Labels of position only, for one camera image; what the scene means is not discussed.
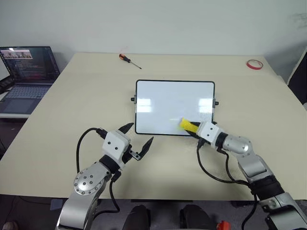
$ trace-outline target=screwdriver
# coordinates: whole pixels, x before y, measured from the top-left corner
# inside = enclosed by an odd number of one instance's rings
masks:
[[[124,60],[124,61],[126,61],[126,62],[128,62],[128,63],[131,63],[131,64],[135,65],[137,68],[142,69],[142,68],[139,67],[138,65],[134,64],[129,58],[127,58],[127,57],[126,57],[125,55],[123,55],[123,54],[119,54],[119,58],[122,59],[122,60]]]

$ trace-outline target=red object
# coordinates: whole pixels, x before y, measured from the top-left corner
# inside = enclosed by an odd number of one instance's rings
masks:
[[[257,62],[260,66],[259,67],[258,66],[253,66],[252,62]],[[263,63],[261,61],[255,60],[255,59],[248,60],[246,65],[249,68],[254,69],[254,70],[259,70],[259,69],[262,69],[262,67],[263,67]]]
[[[217,230],[230,230],[230,223],[226,221],[222,221],[221,223],[217,224]]]

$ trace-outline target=laptop screen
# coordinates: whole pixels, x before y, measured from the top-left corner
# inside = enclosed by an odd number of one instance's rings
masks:
[[[0,47],[0,56],[15,82],[53,83],[60,74],[49,46]]]

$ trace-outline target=red tape roll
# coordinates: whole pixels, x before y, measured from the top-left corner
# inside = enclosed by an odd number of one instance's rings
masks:
[[[259,66],[252,65],[253,62],[257,62],[257,64],[259,64]],[[248,60],[246,65],[249,68],[254,69],[254,70],[259,70],[259,69],[262,69],[262,67],[263,67],[263,63],[261,61],[255,60],[255,59]]]

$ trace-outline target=white wall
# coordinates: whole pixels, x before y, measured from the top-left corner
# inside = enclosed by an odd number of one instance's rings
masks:
[[[0,0],[0,46],[271,55],[307,43],[307,0]]]

